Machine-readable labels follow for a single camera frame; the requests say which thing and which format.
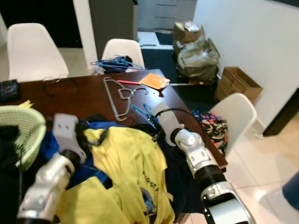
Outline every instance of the yellow shirt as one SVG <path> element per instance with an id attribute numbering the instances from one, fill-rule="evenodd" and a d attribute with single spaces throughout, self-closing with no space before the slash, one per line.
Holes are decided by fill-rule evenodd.
<path id="1" fill-rule="evenodd" d="M 97 141 L 102 132 L 88 129 L 85 134 L 88 140 Z M 92 177 L 64 192 L 57 210 L 63 224 L 148 224 L 145 195 L 150 195 L 157 209 L 156 224 L 173 222 L 165 157 L 151 136 L 131 128 L 111 127 L 103 143 L 93 147 L 93 163 L 111 178 L 113 187 L 106 190 Z"/>

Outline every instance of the laundry basket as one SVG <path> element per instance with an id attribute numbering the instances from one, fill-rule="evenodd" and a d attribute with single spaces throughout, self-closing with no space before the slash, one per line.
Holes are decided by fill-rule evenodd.
<path id="1" fill-rule="evenodd" d="M 20 134 L 15 142 L 15 150 L 19 158 L 22 155 L 23 171 L 27 170 L 36 159 L 46 132 L 45 124 L 45 118 L 34 109 L 20 106 L 0 106 L 0 125 L 19 127 Z"/>

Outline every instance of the gray plastic bag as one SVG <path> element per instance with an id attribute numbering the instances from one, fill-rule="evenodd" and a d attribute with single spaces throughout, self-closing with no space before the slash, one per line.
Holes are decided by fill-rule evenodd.
<path id="1" fill-rule="evenodd" d="M 215 82 L 220 54 L 211 39 L 201 36 L 188 43 L 178 55 L 178 71 L 181 77 L 201 82 Z"/>

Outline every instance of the dark rug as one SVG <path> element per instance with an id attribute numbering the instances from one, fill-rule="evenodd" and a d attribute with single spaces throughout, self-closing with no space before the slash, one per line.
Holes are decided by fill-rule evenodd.
<path id="1" fill-rule="evenodd" d="M 142 56 L 147 69 L 160 69 L 171 83 L 188 83 L 187 78 L 179 78 L 177 62 L 173 50 L 142 49 Z M 217 104 L 214 93 L 217 84 L 212 86 L 186 85 L 173 86 L 189 110 L 209 111 Z"/>
<path id="2" fill-rule="evenodd" d="M 150 69 L 160 69 L 171 83 L 188 83 L 187 78 L 179 78 L 177 61 L 173 57 L 173 50 L 142 49 L 142 56 L 145 67 Z"/>
<path id="3" fill-rule="evenodd" d="M 173 88 L 190 111 L 199 110 L 200 112 L 206 112 L 211 110 L 218 102 L 214 97 L 217 84 L 212 86 L 173 86 Z"/>
<path id="4" fill-rule="evenodd" d="M 173 34 L 162 34 L 159 32 L 155 33 L 161 45 L 172 45 Z"/>

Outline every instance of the wooden table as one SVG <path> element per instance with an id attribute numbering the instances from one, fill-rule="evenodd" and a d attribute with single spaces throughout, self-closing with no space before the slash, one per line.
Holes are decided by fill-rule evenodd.
<path id="1" fill-rule="evenodd" d="M 38 110 L 46 119 L 48 117 L 53 117 L 55 113 L 73 114 L 79 119 L 83 119 L 95 114 L 102 114 L 110 121 L 115 121 L 118 124 L 126 126 L 132 126 L 140 122 L 139 119 L 136 119 L 136 115 L 133 112 L 129 112 L 127 119 L 123 122 L 119 122 L 115 119 L 106 89 L 104 87 L 103 78 L 111 77 L 115 80 L 121 79 L 128 81 L 139 81 L 151 72 L 160 76 L 164 76 L 160 70 L 148 70 L 132 73 L 74 77 L 72 80 L 76 84 L 74 84 L 73 81 L 63 81 L 59 82 L 57 88 L 54 88 L 54 86 L 47 87 L 46 90 L 48 92 L 55 93 L 54 96 L 49 96 L 49 94 L 47 94 L 42 81 L 20 83 L 22 98 L 11 101 L 7 105 L 18 105 L 29 99 L 32 103 L 34 103 L 33 108 Z M 118 112 L 125 112 L 127 101 L 122 100 L 119 97 L 117 90 L 120 88 L 120 86 L 113 82 L 108 82 L 108 86 Z M 171 86 L 166 87 L 161 92 L 158 92 L 157 90 L 147 86 L 129 84 L 124 84 L 124 86 L 132 90 L 145 87 L 149 91 L 149 93 L 145 95 L 146 91 L 138 90 L 132 97 L 131 103 L 140 108 L 143 108 L 144 103 L 153 108 L 158 103 L 164 102 L 170 108 L 181 108 L 189 111 L 187 106 L 182 102 L 180 97 Z M 202 130 L 194 118 L 183 112 L 175 112 L 175 114 L 179 121 L 183 121 L 187 127 L 203 136 Z M 216 159 L 220 168 L 225 168 L 228 164 L 227 161 L 219 153 L 209 137 L 206 136 L 206 138 L 207 147 Z"/>

